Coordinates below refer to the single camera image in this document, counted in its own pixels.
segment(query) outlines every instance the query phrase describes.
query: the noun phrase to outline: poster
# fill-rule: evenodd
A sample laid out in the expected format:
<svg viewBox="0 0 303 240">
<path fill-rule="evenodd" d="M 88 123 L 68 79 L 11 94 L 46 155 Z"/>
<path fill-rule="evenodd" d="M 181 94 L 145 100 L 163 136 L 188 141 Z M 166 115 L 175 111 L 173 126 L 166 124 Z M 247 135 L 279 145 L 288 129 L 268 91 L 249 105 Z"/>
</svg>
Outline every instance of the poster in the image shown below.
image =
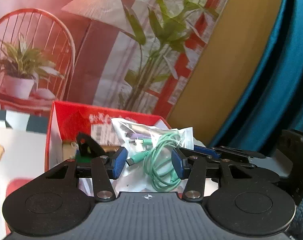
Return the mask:
<svg viewBox="0 0 303 240">
<path fill-rule="evenodd" d="M 58 99 L 166 118 L 226 2 L 0 0 L 0 109 L 48 116 Z"/>
</svg>

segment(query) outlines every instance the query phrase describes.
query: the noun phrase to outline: red chair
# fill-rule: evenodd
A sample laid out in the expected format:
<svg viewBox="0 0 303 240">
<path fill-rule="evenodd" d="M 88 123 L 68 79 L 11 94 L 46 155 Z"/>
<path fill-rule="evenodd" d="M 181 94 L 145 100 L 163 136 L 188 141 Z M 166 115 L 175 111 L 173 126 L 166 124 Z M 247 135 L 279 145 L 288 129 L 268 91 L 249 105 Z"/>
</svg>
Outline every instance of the red chair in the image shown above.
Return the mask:
<svg viewBox="0 0 303 240">
<path fill-rule="evenodd" d="M 23 34 L 31 47 L 44 50 L 64 78 L 51 76 L 49 80 L 40 79 L 37 84 L 38 89 L 48 89 L 55 99 L 39 98 L 32 93 L 28 99 L 20 99 L 4 92 L 3 75 L 0 74 L 0 109 L 49 115 L 52 101 L 62 100 L 65 91 L 69 89 L 69 79 L 75 66 L 73 38 L 63 22 L 51 13 L 35 8 L 19 9 L 0 19 L 0 57 L 3 56 L 3 42 L 16 44 L 18 33 Z"/>
</svg>

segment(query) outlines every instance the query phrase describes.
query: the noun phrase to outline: red box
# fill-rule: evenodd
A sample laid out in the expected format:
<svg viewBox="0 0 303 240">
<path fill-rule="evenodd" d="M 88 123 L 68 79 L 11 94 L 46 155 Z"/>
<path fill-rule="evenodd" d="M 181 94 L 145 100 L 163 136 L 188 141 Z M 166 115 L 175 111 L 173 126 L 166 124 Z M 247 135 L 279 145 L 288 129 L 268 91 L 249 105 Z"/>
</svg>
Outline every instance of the red box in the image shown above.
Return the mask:
<svg viewBox="0 0 303 240">
<path fill-rule="evenodd" d="M 90 134 L 92 124 L 109 123 L 110 118 L 114 117 L 125 118 L 149 126 L 162 123 L 164 128 L 170 129 L 166 120 L 158 115 L 54 101 L 47 130 L 45 171 L 63 161 L 62 140 L 76 140 L 79 132 Z"/>
</svg>

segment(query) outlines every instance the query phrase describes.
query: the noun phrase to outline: teal cable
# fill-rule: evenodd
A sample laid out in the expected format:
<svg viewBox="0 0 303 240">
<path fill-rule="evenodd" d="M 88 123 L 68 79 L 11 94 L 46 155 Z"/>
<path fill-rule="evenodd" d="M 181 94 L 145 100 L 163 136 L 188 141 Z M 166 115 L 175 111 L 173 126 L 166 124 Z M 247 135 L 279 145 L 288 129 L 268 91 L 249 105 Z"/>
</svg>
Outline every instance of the teal cable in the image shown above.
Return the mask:
<svg viewBox="0 0 303 240">
<path fill-rule="evenodd" d="M 127 163 L 131 165 L 134 163 L 139 163 L 143 160 L 144 171 L 151 178 L 152 187 L 158 192 L 171 191 L 181 182 L 173 168 L 173 165 L 171 165 L 171 168 L 169 168 L 167 171 L 159 173 L 159 169 L 163 165 L 169 162 L 171 163 L 171 158 L 165 159 L 158 165 L 155 165 L 156 160 L 159 158 L 159 155 L 164 147 L 178 147 L 180 145 L 180 141 L 178 139 L 180 139 L 179 133 L 166 133 L 159 138 L 156 146 L 151 150 L 139 152 L 127 161 Z M 168 174 L 170 174 L 170 182 L 164 181 L 163 179 Z"/>
</svg>

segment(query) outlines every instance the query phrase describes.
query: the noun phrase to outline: wire chair back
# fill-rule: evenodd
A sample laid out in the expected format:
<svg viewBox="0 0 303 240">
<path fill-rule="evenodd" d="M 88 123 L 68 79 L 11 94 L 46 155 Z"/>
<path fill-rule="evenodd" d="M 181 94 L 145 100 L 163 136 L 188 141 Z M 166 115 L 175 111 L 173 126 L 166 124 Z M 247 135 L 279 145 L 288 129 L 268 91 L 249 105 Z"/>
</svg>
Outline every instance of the wire chair back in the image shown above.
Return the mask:
<svg viewBox="0 0 303 240">
<path fill-rule="evenodd" d="M 16 45 L 18 33 L 25 37 L 31 48 L 43 50 L 48 60 L 55 63 L 55 69 L 64 76 L 50 76 L 48 80 L 40 79 L 37 84 L 38 88 L 47 88 L 62 100 L 75 65 L 75 45 L 69 30 L 56 16 L 41 9 L 24 8 L 10 12 L 0 19 L 0 57 L 4 56 L 3 42 Z"/>
</svg>

